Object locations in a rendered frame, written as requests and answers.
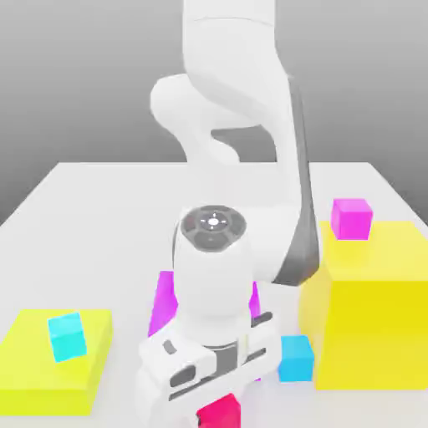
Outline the small red cube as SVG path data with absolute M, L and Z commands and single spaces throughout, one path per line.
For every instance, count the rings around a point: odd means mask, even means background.
M 241 428 L 241 405 L 234 394 L 199 409 L 198 428 Z

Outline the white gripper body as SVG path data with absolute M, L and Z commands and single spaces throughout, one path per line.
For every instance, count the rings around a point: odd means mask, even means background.
M 135 407 L 141 428 L 167 428 L 196 417 L 199 409 L 274 371 L 282 346 L 277 323 L 267 312 L 254 318 L 244 340 L 198 344 L 175 320 L 139 347 Z

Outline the small blue cube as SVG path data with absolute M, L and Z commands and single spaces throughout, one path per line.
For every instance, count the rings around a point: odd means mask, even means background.
M 306 335 L 281 337 L 282 359 L 278 366 L 281 382 L 302 382 L 313 379 L 314 354 Z

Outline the small magenta cube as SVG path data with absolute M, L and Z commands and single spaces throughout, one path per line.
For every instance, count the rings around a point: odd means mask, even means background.
M 369 239 L 373 210 L 363 198 L 334 199 L 330 226 L 338 240 Z

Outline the large lime yellow box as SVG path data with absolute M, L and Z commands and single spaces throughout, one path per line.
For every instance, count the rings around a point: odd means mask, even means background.
M 48 320 L 80 313 L 87 354 L 56 363 Z M 0 343 L 0 415 L 88 415 L 113 336 L 108 309 L 24 309 Z

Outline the small cyan cube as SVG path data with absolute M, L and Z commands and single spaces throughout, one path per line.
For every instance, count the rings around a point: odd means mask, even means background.
M 56 363 L 87 354 L 87 344 L 80 313 L 67 313 L 50 318 L 48 336 Z

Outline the large magenta box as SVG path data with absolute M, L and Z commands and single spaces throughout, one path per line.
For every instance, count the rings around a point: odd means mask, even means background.
M 208 382 L 250 365 L 264 351 L 249 349 L 249 342 L 234 340 L 211 344 L 195 338 L 175 319 L 178 302 L 173 272 L 160 272 L 148 338 L 140 345 L 142 364 L 162 389 L 176 393 L 191 385 Z

